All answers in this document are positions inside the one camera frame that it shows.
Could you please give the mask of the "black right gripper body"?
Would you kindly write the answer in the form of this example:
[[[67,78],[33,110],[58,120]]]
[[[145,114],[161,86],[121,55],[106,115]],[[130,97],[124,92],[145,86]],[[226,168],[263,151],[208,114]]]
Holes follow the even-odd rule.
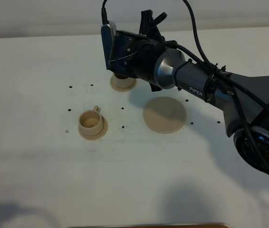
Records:
[[[118,75],[139,78],[148,82],[151,90],[161,91],[154,79],[154,68],[165,51],[165,39],[157,27],[167,14],[155,19],[151,10],[141,12],[139,33],[118,30],[115,32],[109,55],[109,70]]]

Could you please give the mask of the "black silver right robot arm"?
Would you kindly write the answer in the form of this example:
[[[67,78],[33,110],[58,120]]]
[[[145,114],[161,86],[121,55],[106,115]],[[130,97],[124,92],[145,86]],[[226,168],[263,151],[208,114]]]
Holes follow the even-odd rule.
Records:
[[[142,79],[152,91],[177,87],[223,112],[226,134],[244,161],[269,175],[269,76],[248,77],[218,68],[176,41],[157,25],[166,18],[141,13],[139,33],[117,30],[102,11],[101,37],[106,68]]]

